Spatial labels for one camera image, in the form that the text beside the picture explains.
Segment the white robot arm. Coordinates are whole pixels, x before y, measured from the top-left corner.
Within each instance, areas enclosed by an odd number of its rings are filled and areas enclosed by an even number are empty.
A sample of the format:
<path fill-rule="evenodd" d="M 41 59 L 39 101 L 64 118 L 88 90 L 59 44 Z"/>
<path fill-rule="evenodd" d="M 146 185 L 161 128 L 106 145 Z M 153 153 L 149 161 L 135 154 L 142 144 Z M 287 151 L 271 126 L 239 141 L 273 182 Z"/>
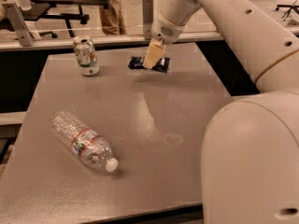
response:
<path fill-rule="evenodd" d="M 206 127 L 204 224 L 299 224 L 299 39 L 249 0 L 164 0 L 146 67 L 199 9 L 257 89 L 238 95 Z"/>

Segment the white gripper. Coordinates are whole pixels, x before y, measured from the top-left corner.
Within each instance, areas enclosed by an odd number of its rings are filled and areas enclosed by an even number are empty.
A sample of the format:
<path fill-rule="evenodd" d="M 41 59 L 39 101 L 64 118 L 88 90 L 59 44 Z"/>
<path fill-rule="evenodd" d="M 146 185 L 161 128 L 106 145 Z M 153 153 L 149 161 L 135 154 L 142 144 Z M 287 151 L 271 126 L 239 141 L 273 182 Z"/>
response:
<path fill-rule="evenodd" d="M 143 66 L 151 69 L 165 54 L 165 45 L 175 43 L 184 31 L 183 26 L 178 26 L 169 21 L 161 12 L 158 12 L 151 27 L 149 47 Z"/>

